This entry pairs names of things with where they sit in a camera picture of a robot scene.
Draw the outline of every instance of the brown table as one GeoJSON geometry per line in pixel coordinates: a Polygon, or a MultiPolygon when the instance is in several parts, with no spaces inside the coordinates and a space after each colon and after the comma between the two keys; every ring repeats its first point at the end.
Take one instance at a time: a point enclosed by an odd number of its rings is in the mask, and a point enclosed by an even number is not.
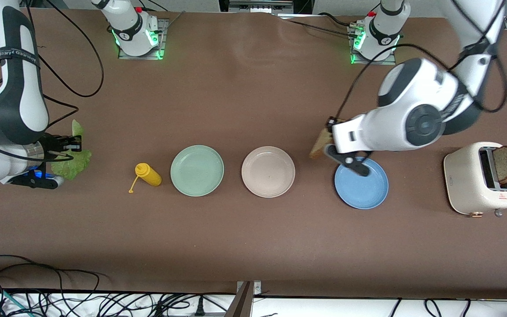
{"type": "MultiPolygon", "coordinates": [[[[0,184],[0,253],[107,273],[100,289],[110,290],[235,291],[236,280],[255,279],[270,295],[507,297],[507,212],[482,219],[455,213],[442,175],[443,156],[459,147],[507,144],[507,107],[421,150],[375,153],[390,191],[379,207],[356,210],[336,195],[337,165],[308,158],[362,68],[350,65],[345,38],[268,14],[185,13],[169,29],[164,60],[118,60],[100,12],[66,13],[100,52],[105,84],[97,96],[78,98],[43,67],[44,92],[81,108],[75,118],[93,157],[55,191],[0,184]],[[205,197],[184,196],[169,180],[171,161],[193,144],[224,159],[224,180],[205,197]],[[254,196],[240,173],[245,156],[267,145],[284,149],[296,165],[294,185],[275,199],[254,196]],[[138,183],[129,195],[139,162],[164,182],[138,183]]],[[[90,92],[99,68],[89,45],[53,10],[33,15],[40,54],[65,81],[90,92]]],[[[340,30],[326,18],[302,21],[340,30]]],[[[457,58],[455,33],[441,18],[411,18],[404,33],[405,42],[448,63],[457,58]]],[[[507,31],[500,46],[507,70],[507,31]]],[[[409,48],[396,55],[420,56],[409,48]]],[[[376,106],[388,70],[368,70],[343,117],[376,106]]],[[[501,92],[493,71],[487,106],[501,92]]],[[[53,118],[67,111],[48,107],[53,118]]],[[[50,132],[70,133],[70,120],[50,132]]],[[[50,273],[7,276],[10,287],[58,287],[50,273]]],[[[82,276],[65,284],[91,286],[82,276]]]]}

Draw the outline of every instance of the green plate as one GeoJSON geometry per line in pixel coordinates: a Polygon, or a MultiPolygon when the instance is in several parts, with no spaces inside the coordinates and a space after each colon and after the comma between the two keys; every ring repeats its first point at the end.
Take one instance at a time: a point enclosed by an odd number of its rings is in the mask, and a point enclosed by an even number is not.
{"type": "Polygon", "coordinates": [[[199,197],[213,192],[223,176],[222,158],[208,146],[190,146],[179,152],[171,163],[171,181],[187,196],[199,197]]]}

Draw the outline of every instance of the toaster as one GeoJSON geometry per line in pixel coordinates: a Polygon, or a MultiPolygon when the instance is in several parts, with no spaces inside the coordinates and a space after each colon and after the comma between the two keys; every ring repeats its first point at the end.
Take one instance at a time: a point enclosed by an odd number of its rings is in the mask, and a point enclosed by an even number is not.
{"type": "Polygon", "coordinates": [[[492,151],[502,145],[476,142],[443,159],[445,185],[451,207],[474,218],[487,212],[502,216],[507,208],[507,183],[500,184],[492,151]]]}

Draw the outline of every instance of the plate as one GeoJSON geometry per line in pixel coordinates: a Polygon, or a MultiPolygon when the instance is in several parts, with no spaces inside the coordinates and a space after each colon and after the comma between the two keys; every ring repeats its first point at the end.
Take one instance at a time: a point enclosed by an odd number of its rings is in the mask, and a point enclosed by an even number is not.
{"type": "Polygon", "coordinates": [[[199,197],[213,192],[224,176],[224,163],[208,146],[190,146],[171,163],[171,181],[181,193],[199,197]]]}
{"type": "Polygon", "coordinates": [[[366,159],[364,165],[369,168],[369,175],[364,177],[343,165],[336,170],[334,184],[340,198],[351,207],[371,209],[379,206],[389,192],[389,180],[377,162],[366,159]]]}
{"type": "Polygon", "coordinates": [[[256,148],[246,156],[242,164],[242,180],[259,197],[277,197],[292,186],[294,163],[280,148],[256,148]]]}

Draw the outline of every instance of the lettuce leaf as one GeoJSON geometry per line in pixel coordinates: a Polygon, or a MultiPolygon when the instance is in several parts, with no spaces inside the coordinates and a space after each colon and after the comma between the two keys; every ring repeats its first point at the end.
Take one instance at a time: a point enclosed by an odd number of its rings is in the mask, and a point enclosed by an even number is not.
{"type": "MultiPolygon", "coordinates": [[[[83,132],[84,130],[79,122],[73,120],[72,135],[81,135],[83,137],[83,132]]],[[[89,165],[91,151],[72,152],[71,150],[67,150],[64,153],[73,156],[74,159],[64,162],[52,162],[50,163],[50,167],[53,174],[72,180],[89,165]]]]}

